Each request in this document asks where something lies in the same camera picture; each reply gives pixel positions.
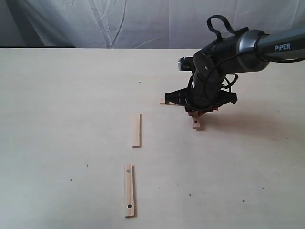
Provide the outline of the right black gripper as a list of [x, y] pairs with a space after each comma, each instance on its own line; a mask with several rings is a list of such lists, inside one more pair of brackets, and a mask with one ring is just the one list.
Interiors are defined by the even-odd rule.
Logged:
[[218, 111], [224, 104], [237, 102], [237, 93], [232, 92], [232, 86], [237, 81], [237, 74], [230, 82], [226, 76], [221, 76], [215, 82], [202, 80], [199, 73], [194, 73], [186, 88], [166, 93], [164, 101], [183, 105], [189, 116], [199, 112], [199, 116]]

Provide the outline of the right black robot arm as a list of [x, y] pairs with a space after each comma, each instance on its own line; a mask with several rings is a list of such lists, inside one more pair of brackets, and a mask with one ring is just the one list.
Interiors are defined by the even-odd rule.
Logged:
[[240, 30], [215, 40], [192, 57], [180, 58], [180, 71], [191, 71], [192, 76], [187, 87], [166, 93], [164, 102], [183, 106], [189, 114], [212, 112], [237, 102], [237, 94], [231, 88], [238, 74], [259, 72], [270, 62], [294, 63], [304, 59], [304, 28], [271, 35], [261, 30]]

